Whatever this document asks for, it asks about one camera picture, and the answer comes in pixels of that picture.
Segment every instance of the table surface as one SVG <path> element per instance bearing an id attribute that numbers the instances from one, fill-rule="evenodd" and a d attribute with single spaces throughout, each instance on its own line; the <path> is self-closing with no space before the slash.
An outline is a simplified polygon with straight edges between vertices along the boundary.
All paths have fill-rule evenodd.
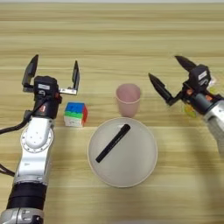
<path id="1" fill-rule="evenodd" d="M 77 96 L 63 96 L 55 127 L 45 223 L 223 223 L 224 163 L 200 117 L 183 103 L 169 108 L 152 87 L 148 72 L 175 95 L 186 80 L 174 55 L 208 65 L 224 89 L 224 4 L 0 4 L 0 127 L 19 123 L 33 96 L 21 80 L 39 54 L 38 74 L 71 85 L 80 65 Z M 102 183 L 88 165 L 90 137 L 119 117 L 116 88 L 134 82 L 142 89 L 136 119 L 157 139 L 155 171 L 141 185 L 116 189 Z M 67 102 L 85 102 L 83 129 L 67 128 Z M 1 163 L 15 171 L 21 131 L 1 136 Z M 12 178 L 0 180 L 4 210 Z"/>

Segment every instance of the rubik's cube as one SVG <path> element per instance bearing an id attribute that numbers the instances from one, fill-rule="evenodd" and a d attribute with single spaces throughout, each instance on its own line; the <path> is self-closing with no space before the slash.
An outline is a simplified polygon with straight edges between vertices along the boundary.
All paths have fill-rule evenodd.
<path id="1" fill-rule="evenodd" d="M 69 102 L 66 105 L 64 121 L 66 126 L 83 127 L 88 118 L 88 110 L 83 102 Z"/>

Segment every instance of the wire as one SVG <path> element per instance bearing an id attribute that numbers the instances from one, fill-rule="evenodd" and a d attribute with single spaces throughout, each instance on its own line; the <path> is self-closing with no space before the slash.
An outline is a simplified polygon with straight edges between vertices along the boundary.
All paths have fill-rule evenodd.
<path id="1" fill-rule="evenodd" d="M 12 132 L 14 130 L 21 130 L 30 121 L 31 117 L 39 110 L 39 108 L 42 107 L 46 102 L 48 102 L 50 100 L 51 100 L 51 98 L 45 98 L 32 112 L 30 112 L 27 116 L 24 117 L 24 120 L 20 124 L 13 126 L 13 127 L 0 129 L 0 135 L 2 135 L 4 133 Z M 0 164 L 0 173 L 9 175 L 12 177 L 15 176 L 14 171 L 10 171 L 6 167 L 4 167 L 2 164 Z"/>
<path id="2" fill-rule="evenodd" d="M 0 173 L 2 173 L 2 174 L 9 175 L 9 176 L 12 176 L 12 177 L 15 176 L 15 172 L 14 171 L 11 171 L 11 170 L 7 169 L 2 164 L 0 164 L 0 169 L 2 169 L 2 171 L 0 170 Z"/>
<path id="3" fill-rule="evenodd" d="M 39 110 L 39 108 L 49 100 L 49 98 L 45 98 L 32 112 L 29 113 L 29 115 L 24 118 L 24 120 L 20 124 L 13 127 L 0 129 L 0 135 L 7 132 L 12 132 L 14 130 L 21 130 L 30 121 L 31 117 L 37 112 L 37 110 Z"/>

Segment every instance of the pink cup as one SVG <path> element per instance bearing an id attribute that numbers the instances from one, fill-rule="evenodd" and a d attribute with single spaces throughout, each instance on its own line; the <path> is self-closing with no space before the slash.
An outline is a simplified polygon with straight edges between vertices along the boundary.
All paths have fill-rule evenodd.
<path id="1" fill-rule="evenodd" d="M 133 117 L 138 110 L 141 90 L 131 83 L 122 84 L 115 92 L 119 111 L 122 116 Z"/>

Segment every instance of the black marker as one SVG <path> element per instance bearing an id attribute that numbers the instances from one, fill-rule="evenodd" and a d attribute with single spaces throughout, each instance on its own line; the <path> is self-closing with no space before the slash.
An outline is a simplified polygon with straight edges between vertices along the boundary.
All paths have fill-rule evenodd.
<path id="1" fill-rule="evenodd" d="M 130 126 L 125 123 L 121 130 L 115 135 L 115 137 L 110 141 L 110 143 L 105 147 L 101 154 L 95 159 L 96 162 L 100 163 L 109 152 L 120 142 L 120 140 L 128 133 Z"/>

